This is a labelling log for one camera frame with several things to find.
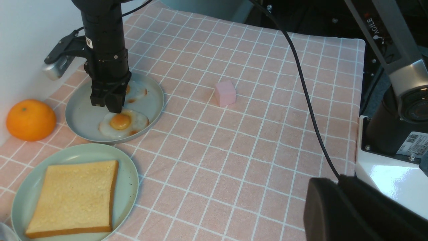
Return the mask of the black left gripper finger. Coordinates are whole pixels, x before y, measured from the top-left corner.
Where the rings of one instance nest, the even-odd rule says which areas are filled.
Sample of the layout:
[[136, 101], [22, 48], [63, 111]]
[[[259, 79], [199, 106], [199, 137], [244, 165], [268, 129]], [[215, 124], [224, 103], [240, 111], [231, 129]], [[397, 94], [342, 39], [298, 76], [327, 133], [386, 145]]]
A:
[[426, 241], [425, 218], [356, 177], [309, 180], [304, 207], [308, 241]]

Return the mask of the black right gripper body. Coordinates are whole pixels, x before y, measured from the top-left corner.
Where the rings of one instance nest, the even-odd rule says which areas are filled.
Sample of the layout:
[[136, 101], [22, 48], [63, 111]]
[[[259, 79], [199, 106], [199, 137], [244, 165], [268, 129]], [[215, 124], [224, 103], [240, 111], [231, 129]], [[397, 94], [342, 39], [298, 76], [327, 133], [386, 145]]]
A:
[[122, 12], [110, 10], [98, 16], [82, 12], [81, 15], [90, 53], [85, 66], [92, 80], [90, 101], [93, 106], [106, 107], [106, 95], [126, 90], [131, 77]]

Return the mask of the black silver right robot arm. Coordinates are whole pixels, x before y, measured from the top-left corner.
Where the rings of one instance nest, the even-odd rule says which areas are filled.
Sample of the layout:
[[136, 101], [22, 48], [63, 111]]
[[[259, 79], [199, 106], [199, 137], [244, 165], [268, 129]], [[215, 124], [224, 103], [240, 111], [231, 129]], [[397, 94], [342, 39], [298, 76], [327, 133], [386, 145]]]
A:
[[90, 101], [122, 111], [131, 78], [124, 41], [121, 0], [74, 0], [81, 11], [87, 46], [85, 71], [92, 80]]

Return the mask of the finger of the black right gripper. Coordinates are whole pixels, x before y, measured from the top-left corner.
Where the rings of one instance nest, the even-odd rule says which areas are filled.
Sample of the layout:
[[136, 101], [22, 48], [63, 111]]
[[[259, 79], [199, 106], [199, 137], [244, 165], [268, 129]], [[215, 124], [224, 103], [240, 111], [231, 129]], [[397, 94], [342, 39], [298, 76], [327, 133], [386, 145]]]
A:
[[109, 112], [119, 114], [122, 112], [126, 91], [114, 91], [106, 95], [106, 107]]

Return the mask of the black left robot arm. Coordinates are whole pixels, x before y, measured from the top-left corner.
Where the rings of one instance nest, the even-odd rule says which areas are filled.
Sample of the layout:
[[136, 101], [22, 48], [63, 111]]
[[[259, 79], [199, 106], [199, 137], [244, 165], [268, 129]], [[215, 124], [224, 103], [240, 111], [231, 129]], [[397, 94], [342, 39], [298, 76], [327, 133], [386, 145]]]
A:
[[427, 58], [394, 0], [347, 0], [391, 85], [358, 122], [355, 175], [309, 180], [308, 241], [427, 240]]

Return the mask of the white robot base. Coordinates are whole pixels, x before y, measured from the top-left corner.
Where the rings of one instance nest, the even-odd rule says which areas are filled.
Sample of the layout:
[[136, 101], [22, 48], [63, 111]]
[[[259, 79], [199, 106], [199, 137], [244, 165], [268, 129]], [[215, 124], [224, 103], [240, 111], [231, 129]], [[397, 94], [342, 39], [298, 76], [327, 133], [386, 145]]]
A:
[[356, 176], [421, 217], [428, 218], [428, 179], [418, 165], [368, 152], [362, 146], [363, 119], [358, 119]]

